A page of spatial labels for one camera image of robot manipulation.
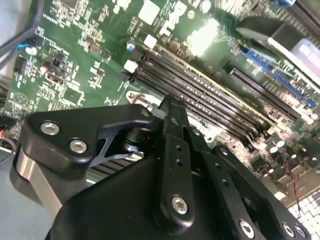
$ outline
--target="mounting hole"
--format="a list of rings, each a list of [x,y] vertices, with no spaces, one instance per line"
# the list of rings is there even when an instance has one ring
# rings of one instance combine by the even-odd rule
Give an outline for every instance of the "mounting hole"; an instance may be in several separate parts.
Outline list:
[[[228,155],[228,151],[224,148],[221,148],[220,151],[223,153],[223,155],[227,156]]]
[[[175,119],[174,117],[171,118],[171,122],[173,122],[175,125],[179,125],[179,122],[177,119]]]
[[[226,187],[229,187],[229,183],[228,183],[227,180],[223,179],[223,180],[222,180],[222,183],[223,183]]]
[[[184,162],[181,161],[180,159],[175,160],[175,162],[179,167],[182,167],[184,165]]]

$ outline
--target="black cable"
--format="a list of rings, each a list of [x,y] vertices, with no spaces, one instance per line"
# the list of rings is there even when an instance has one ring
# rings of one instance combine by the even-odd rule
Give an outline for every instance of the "black cable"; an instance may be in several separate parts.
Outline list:
[[[26,27],[22,32],[18,33],[16,36],[9,39],[2,46],[0,46],[0,57],[8,53],[9,51],[13,51],[16,47],[23,43],[26,39],[28,39],[32,34],[35,33],[39,22],[42,18],[42,14],[44,12],[45,0],[36,0],[36,10],[35,14],[31,19],[31,24],[29,27]]]

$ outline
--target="dimm slot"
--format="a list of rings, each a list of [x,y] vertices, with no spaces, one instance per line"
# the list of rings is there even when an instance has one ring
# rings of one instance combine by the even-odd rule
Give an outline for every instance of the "dimm slot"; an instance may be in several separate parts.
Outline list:
[[[231,100],[230,97],[225,96],[225,99],[222,100],[221,96],[225,95],[223,92],[220,92],[218,89],[213,89],[212,87],[204,87],[204,82],[206,82],[205,79],[199,80],[200,77],[195,75],[192,72],[189,72],[189,70],[183,69],[181,66],[177,66],[177,63],[174,62],[170,57],[163,57],[163,54],[161,56],[158,56],[155,59],[155,55],[148,55],[149,61],[151,61],[155,65],[161,65],[163,68],[165,68],[167,71],[172,72],[176,75],[176,77],[183,80],[184,83],[187,83],[187,85],[183,85],[182,87],[193,87],[197,91],[202,92],[203,95],[198,95],[198,97],[201,97],[205,102],[209,104],[215,104],[220,108],[221,111],[225,112],[225,114],[229,116],[236,116],[238,117],[242,122],[245,122],[250,128],[255,129],[256,132],[259,134],[259,130],[261,130],[261,124],[257,122],[256,120],[250,118],[249,116],[245,115],[241,109],[236,109],[234,106],[229,104],[227,101]]]
[[[247,76],[243,71],[232,64],[228,64],[226,67],[227,73],[233,77],[235,80],[244,83],[247,87],[251,89],[253,93],[264,99],[266,102],[271,104],[275,109],[279,112],[286,115],[293,121],[301,118],[301,115],[291,109],[289,105],[283,102],[280,98],[266,90],[263,86],[259,85],[257,82],[252,80],[249,76]]]
[[[155,80],[159,82],[162,81],[171,86],[172,88],[176,89],[178,93],[187,96],[191,101],[196,102],[197,105],[202,105],[204,108],[210,110],[212,112],[211,116],[219,117],[218,119],[222,121],[222,124],[232,126],[233,129],[237,129],[237,131],[242,135],[250,134],[252,136],[251,140],[253,141],[257,137],[257,135],[251,129],[245,127],[244,125],[241,125],[241,123],[239,122],[236,122],[233,118],[228,117],[223,112],[219,111],[218,109],[204,102],[203,100],[197,99],[192,92],[188,90],[182,91],[181,89],[184,88],[183,84],[181,82],[176,81],[174,78],[171,78],[168,75],[168,73],[165,73],[162,69],[157,69],[156,66],[145,65],[143,67],[143,71],[149,74],[149,76],[152,76]]]
[[[228,126],[221,124],[221,122],[217,121],[216,119],[212,118],[211,116],[208,116],[207,112],[204,112],[203,109],[199,109],[199,107],[192,104],[192,102],[189,99],[187,99],[187,97],[185,97],[183,94],[178,93],[176,91],[176,89],[173,90],[173,88],[170,85],[168,85],[164,82],[155,81],[152,77],[148,76],[147,74],[144,74],[144,73],[140,74],[139,71],[135,77],[137,78],[137,80],[139,82],[143,83],[144,85],[146,85],[152,89],[155,89],[157,92],[163,94],[164,96],[167,94],[171,94],[172,96],[174,96],[176,98],[184,100],[186,102],[186,104],[188,105],[188,109],[191,112],[194,112],[195,114],[200,116],[207,123],[210,123],[213,126],[216,126],[217,128],[223,130],[224,132],[226,132],[227,134],[229,134],[230,136],[232,136],[233,138],[235,138],[241,142],[244,140],[244,138],[245,138],[244,136],[242,136],[241,134],[236,132],[234,129],[231,129]]]
[[[200,71],[198,71],[197,69],[195,69],[194,67],[190,66],[187,62],[185,62],[184,60],[182,60],[181,58],[175,56],[174,54],[172,54],[170,51],[168,51],[167,49],[165,49],[164,47],[160,46],[160,45],[156,45],[156,47],[166,53],[168,56],[170,56],[171,58],[173,58],[175,61],[177,61],[178,63],[180,63],[181,65],[185,66],[186,68],[188,68],[189,70],[192,70],[193,72],[195,72],[198,76],[204,78],[208,83],[210,83],[212,86],[214,86],[215,88],[219,89],[221,92],[223,92],[224,94],[226,94],[227,96],[230,96],[234,101],[236,101],[238,104],[240,104],[242,107],[246,108],[247,110],[249,110],[250,112],[252,112],[253,114],[255,114],[256,116],[258,116],[260,119],[262,119],[263,121],[265,121],[266,123],[270,124],[273,127],[276,127],[276,123],[270,119],[267,115],[262,114],[261,112],[255,110],[253,107],[251,107],[249,104],[247,104],[246,102],[244,102],[242,99],[240,99],[238,96],[234,95],[231,91],[225,89],[224,87],[222,87],[221,85],[219,85],[217,82],[215,82],[213,79],[207,77],[206,75],[204,75],[203,73],[201,73]]]

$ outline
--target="blue wire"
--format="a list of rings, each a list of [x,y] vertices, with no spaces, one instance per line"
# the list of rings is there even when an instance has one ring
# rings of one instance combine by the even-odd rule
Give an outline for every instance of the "blue wire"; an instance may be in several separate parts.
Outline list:
[[[26,48],[29,47],[29,44],[19,44],[18,46],[16,46],[15,49],[19,50],[20,48]]]

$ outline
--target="blue pcie slot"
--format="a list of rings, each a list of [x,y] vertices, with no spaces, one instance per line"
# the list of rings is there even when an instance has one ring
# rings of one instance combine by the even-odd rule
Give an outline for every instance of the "blue pcie slot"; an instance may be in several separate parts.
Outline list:
[[[252,51],[250,51],[248,49],[243,49],[242,52],[244,54],[246,54],[251,60],[253,60],[256,64],[258,64],[260,67],[262,67],[262,69],[265,72],[267,72],[272,77],[277,79],[280,83],[282,83],[290,92],[294,93],[297,97],[304,100],[310,107],[314,108],[316,106],[316,103],[314,101],[305,98],[305,96],[302,94],[302,92],[300,92],[299,90],[294,88],[290,83],[288,83],[283,76],[281,76],[280,74],[278,74],[276,72],[272,72],[270,66],[268,64],[266,64],[263,60],[258,58]]]

